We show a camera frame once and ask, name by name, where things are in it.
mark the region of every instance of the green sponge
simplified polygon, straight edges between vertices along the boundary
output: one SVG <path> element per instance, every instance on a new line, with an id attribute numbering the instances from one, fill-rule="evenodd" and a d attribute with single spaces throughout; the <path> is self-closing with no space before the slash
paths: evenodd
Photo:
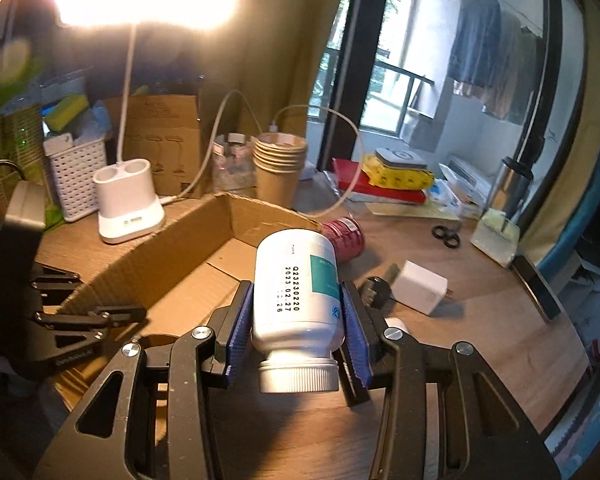
<path id="1" fill-rule="evenodd" d="M 89 101 L 84 94 L 69 94 L 62 99 L 45 117 L 45 123 L 49 129 L 62 132 L 78 114 L 89 108 Z"/>

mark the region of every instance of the paper cup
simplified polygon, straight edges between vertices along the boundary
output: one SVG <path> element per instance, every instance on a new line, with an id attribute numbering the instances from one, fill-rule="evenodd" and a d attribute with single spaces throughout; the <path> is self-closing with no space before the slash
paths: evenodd
<path id="1" fill-rule="evenodd" d="M 275 168 L 297 169 L 297 168 L 304 168 L 304 161 L 306 160 L 306 154 L 303 153 L 301 156 L 282 158 L 279 156 L 264 155 L 259 152 L 254 152 L 253 159 L 254 160 L 257 159 L 260 162 L 262 162 L 263 164 L 266 164 L 268 166 L 273 166 Z"/>
<path id="2" fill-rule="evenodd" d="M 277 170 L 254 159 L 256 197 L 264 202 L 291 208 L 301 170 Z"/>
<path id="3" fill-rule="evenodd" d="M 299 158 L 301 156 L 305 156 L 308 150 L 302 150 L 302 152 L 287 152 L 284 150 L 270 150 L 262 144 L 257 144 L 253 147 L 254 153 L 261 153 L 267 156 L 276 156 L 279 158 Z"/>
<path id="4" fill-rule="evenodd" d="M 307 143 L 302 137 L 284 133 L 262 134 L 255 142 L 263 150 L 273 152 L 305 152 Z"/>

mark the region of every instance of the white pill bottle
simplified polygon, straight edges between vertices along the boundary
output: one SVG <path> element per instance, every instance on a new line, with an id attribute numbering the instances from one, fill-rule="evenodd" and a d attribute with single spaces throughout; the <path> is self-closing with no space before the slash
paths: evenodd
<path id="1" fill-rule="evenodd" d="M 304 229 L 265 238 L 256 254 L 253 345 L 263 393 L 335 392 L 344 326 L 331 242 Z"/>

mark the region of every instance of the bottle cap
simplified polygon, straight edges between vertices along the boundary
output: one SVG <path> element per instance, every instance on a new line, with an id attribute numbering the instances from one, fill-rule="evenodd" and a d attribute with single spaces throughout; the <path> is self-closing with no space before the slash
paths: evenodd
<path id="1" fill-rule="evenodd" d="M 260 364 L 263 394 L 299 394 L 338 391 L 338 364 L 333 359 L 301 362 L 263 361 Z"/>

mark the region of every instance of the lamp light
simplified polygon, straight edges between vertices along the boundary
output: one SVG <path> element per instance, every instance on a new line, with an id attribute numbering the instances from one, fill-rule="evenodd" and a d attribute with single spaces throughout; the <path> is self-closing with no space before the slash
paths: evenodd
<path id="1" fill-rule="evenodd" d="M 96 171 L 98 230 L 109 244 L 148 234 L 164 221 L 163 203 L 155 193 L 148 160 L 124 161 L 122 148 L 138 23 L 169 23 L 206 30 L 224 23 L 237 0 L 55 0 L 63 26 L 131 25 L 122 95 L 116 164 Z"/>

